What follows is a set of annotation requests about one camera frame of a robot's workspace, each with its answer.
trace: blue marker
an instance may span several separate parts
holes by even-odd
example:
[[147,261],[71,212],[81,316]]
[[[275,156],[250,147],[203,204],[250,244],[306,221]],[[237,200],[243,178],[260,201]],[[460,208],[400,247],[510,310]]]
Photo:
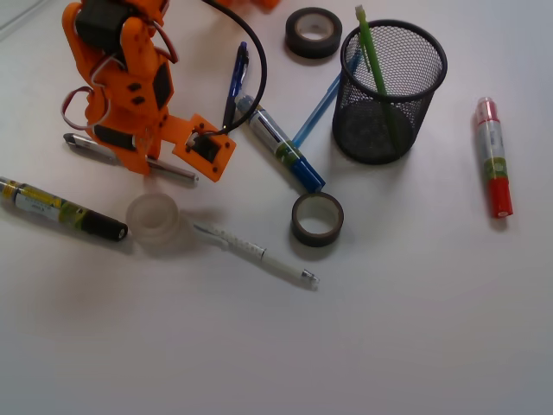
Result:
[[[241,93],[236,98],[236,104],[238,112],[245,114],[251,108],[253,98]],[[325,181],[262,106],[257,107],[248,125],[309,193],[321,192]]]

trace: pen tip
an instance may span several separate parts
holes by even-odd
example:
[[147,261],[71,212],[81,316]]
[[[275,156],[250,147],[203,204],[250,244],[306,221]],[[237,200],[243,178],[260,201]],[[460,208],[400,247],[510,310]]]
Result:
[[75,138],[71,132],[64,134],[63,138],[66,140],[66,143],[75,144]]

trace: label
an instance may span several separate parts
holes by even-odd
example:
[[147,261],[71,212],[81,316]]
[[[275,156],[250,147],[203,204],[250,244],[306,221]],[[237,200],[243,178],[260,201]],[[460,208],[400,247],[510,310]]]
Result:
[[39,214],[50,220],[60,221],[60,210],[33,197],[19,193],[16,196],[16,206],[25,212]]
[[478,128],[478,139],[486,179],[508,179],[501,123],[488,121],[481,124]]
[[22,185],[16,195],[16,206],[25,212],[39,214],[76,229],[82,228],[87,209],[43,192],[38,188]]
[[266,110],[262,110],[251,120],[250,127],[256,133],[256,136],[275,154],[281,144],[286,141],[284,132],[275,126]]

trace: ballpoint pen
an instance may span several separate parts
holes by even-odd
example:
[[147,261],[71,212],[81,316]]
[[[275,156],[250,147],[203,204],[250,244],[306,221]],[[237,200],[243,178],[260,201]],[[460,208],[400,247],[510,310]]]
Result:
[[[355,72],[359,64],[360,54],[357,53],[352,58],[350,64],[350,70]],[[323,97],[319,105],[315,108],[313,113],[309,116],[308,120],[305,122],[303,127],[297,132],[296,136],[292,140],[292,143],[299,149],[303,142],[306,140],[308,135],[317,125],[323,114],[327,111],[328,107],[332,103],[333,99],[338,95],[338,90],[340,89],[340,78],[342,74],[338,75],[333,84],[328,88],[327,94]]]
[[223,117],[223,128],[232,124],[234,113],[236,111],[235,99],[242,89],[244,78],[248,72],[250,64],[250,55],[248,53],[248,44],[243,41],[238,47],[234,71],[232,71],[231,88],[226,99],[225,116]]
[[222,243],[223,248],[227,249],[228,246],[232,246],[238,251],[248,255],[249,257],[256,259],[262,265],[269,266],[278,271],[284,272],[292,278],[297,279],[303,283],[307,283],[313,290],[318,288],[320,279],[315,276],[313,272],[302,270],[289,265],[280,259],[277,259],[270,255],[267,249],[262,248],[251,242],[241,240],[234,236],[232,233],[228,233],[222,229],[219,229],[215,225],[199,222],[197,220],[191,220],[194,227],[194,231],[197,234],[206,237],[210,240],[218,241]]
[[[67,145],[78,150],[89,151],[95,156],[101,156],[106,159],[109,163],[116,164],[119,163],[118,158],[115,156],[115,153],[104,147],[95,141],[92,141],[89,137],[80,136],[79,134],[67,133],[63,136],[66,140]],[[198,175],[191,171],[184,169],[178,169],[159,160],[153,160],[149,158],[148,165],[151,169],[156,172],[163,173],[166,176],[171,176],[179,180],[185,180],[191,184],[195,184],[199,181]]]

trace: pen holder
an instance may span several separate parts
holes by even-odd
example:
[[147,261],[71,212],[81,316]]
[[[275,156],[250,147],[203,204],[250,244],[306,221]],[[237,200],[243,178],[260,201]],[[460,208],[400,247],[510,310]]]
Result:
[[333,132],[347,156],[365,164],[386,164],[415,143],[434,92],[445,80],[448,60],[440,43],[415,25],[394,20],[369,24],[387,95],[377,91],[356,28],[341,51]]

